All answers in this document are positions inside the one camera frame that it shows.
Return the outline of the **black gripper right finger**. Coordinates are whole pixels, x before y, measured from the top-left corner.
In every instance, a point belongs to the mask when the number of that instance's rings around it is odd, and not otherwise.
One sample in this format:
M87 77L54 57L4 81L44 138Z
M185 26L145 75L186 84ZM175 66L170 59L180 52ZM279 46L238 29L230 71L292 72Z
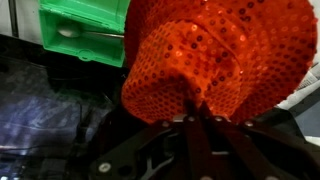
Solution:
M199 114L230 147L252 180L320 180L319 147L262 122L233 124L203 103Z

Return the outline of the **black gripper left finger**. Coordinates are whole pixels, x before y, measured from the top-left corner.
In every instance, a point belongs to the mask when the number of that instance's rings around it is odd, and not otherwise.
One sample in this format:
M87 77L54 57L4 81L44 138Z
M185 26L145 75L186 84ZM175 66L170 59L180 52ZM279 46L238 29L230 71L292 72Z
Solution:
M90 165L90 180L196 180L184 126L194 116L160 120L101 155Z

